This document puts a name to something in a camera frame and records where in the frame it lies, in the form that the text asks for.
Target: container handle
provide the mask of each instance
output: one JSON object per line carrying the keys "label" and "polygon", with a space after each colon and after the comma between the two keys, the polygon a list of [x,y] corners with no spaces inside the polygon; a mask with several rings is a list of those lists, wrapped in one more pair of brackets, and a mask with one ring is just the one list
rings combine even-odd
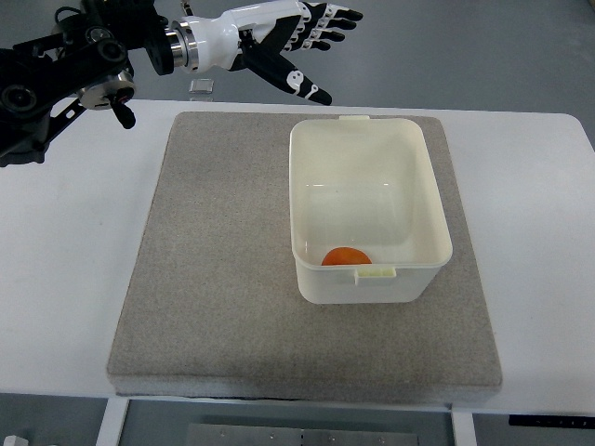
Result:
{"label": "container handle", "polygon": [[396,268],[366,268],[355,270],[355,286],[388,285],[397,278]]}
{"label": "container handle", "polygon": [[370,117],[367,114],[341,114],[338,119],[341,121],[363,121]]}

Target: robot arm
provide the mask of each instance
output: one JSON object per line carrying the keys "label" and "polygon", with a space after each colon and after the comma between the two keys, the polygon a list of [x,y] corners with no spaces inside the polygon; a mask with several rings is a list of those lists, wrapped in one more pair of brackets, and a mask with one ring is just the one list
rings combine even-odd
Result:
{"label": "robot arm", "polygon": [[[81,0],[60,8],[47,37],[0,49],[0,167],[42,163],[49,143],[85,110],[111,109],[125,128],[135,123],[125,105],[135,93],[128,51],[145,48],[155,71],[176,67],[205,72],[214,66],[249,69],[283,91],[330,104],[331,97],[281,52],[325,51],[355,28],[362,14],[327,3],[276,0],[224,12],[217,19],[192,14],[169,22],[154,0]],[[74,12],[60,20],[60,13]],[[55,50],[55,57],[48,53]],[[51,109],[77,99],[57,116]]]}
{"label": "robot arm", "polygon": [[213,66],[230,71],[247,68],[287,93],[328,105],[330,95],[279,53],[326,51],[327,41],[345,38],[335,28],[351,30],[361,18],[357,11],[327,3],[279,0],[231,9],[217,19],[190,15],[172,28],[186,50],[178,64],[189,72]]}

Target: plastic container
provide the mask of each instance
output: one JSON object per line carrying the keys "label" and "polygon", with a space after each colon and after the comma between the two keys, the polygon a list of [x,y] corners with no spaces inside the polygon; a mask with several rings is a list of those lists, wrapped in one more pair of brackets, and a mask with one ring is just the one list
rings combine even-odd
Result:
{"label": "plastic container", "polygon": [[[301,294],[315,304],[409,302],[453,253],[421,128],[407,119],[298,123],[291,132],[291,242]],[[371,265],[321,266],[331,249]]]}

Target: black cable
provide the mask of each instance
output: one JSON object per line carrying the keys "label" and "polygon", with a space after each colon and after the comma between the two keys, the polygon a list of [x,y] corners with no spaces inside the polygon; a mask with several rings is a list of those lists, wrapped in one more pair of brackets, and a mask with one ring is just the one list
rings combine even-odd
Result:
{"label": "black cable", "polygon": [[56,23],[58,23],[58,22],[60,21],[60,20],[58,19],[58,16],[59,16],[59,15],[60,15],[62,12],[64,12],[64,11],[71,11],[71,12],[74,12],[74,13],[76,13],[76,14],[80,14],[80,13],[81,13],[81,10],[80,10],[80,9],[77,9],[77,8],[75,8],[75,7],[59,7],[59,8],[56,10],[56,12],[54,13],[54,21],[55,21]]}

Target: orange ball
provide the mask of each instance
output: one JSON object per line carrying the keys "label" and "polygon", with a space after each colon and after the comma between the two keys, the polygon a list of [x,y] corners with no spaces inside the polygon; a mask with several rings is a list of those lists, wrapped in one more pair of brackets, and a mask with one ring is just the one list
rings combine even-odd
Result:
{"label": "orange ball", "polygon": [[370,257],[359,249],[341,246],[339,248],[331,249],[326,256],[324,256],[323,267],[330,267],[334,265],[363,265],[372,263]]}

